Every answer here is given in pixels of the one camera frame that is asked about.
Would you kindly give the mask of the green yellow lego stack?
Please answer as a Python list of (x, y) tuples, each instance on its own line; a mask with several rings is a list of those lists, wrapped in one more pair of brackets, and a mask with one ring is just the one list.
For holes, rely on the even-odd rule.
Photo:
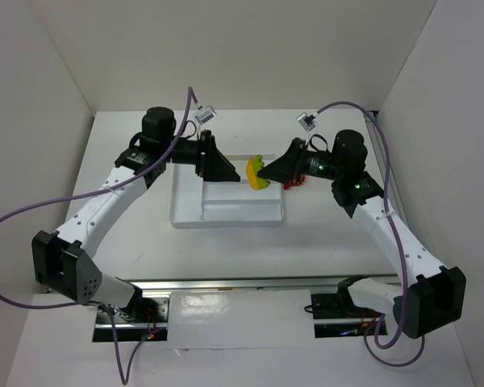
[(246, 164), (246, 176), (250, 187), (254, 190), (267, 189), (270, 186), (270, 181), (262, 177), (258, 177), (258, 173), (264, 168), (265, 163), (262, 155), (256, 155), (248, 160)]

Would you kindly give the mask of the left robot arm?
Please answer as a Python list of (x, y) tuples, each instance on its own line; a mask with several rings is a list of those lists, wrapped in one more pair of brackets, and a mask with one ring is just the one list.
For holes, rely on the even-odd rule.
[(55, 231), (38, 232), (31, 242), (36, 281), (81, 304), (114, 307), (128, 321), (156, 314), (158, 304), (140, 287), (103, 273), (93, 262), (99, 245), (128, 207), (164, 173), (168, 163), (188, 164), (205, 182), (238, 182), (235, 167), (218, 150), (211, 131), (197, 139), (175, 134), (176, 119), (166, 107), (148, 109), (141, 130), (130, 140), (93, 196)]

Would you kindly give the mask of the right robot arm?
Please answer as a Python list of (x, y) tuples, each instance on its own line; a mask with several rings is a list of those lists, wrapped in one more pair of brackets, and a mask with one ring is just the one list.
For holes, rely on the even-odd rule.
[(350, 277), (338, 284), (341, 303), (391, 315), (404, 335), (418, 339), (461, 318), (465, 274), (434, 257), (395, 213), (365, 169), (367, 155), (363, 136), (354, 130), (339, 131), (332, 150), (326, 151), (311, 151), (295, 138), (257, 176), (283, 185), (301, 177), (331, 181), (336, 203), (381, 248), (400, 279), (392, 286), (362, 275)]

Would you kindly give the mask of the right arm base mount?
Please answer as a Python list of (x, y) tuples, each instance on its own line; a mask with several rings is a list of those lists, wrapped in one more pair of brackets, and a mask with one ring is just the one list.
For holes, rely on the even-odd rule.
[(345, 306), (335, 293), (314, 293), (303, 309), (313, 318), (317, 339), (363, 336), (380, 317), (374, 310)]

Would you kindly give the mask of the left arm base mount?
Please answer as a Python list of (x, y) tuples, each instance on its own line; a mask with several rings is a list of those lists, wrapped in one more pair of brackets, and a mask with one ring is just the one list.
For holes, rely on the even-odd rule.
[[(116, 306), (108, 306), (115, 322), (117, 340), (120, 343), (134, 343), (144, 335), (148, 342), (166, 341), (168, 337), (168, 319), (170, 309), (169, 293), (149, 293), (155, 306), (145, 307), (137, 317), (129, 317)], [(109, 314), (98, 308), (92, 335), (94, 343), (112, 343), (113, 329)]]

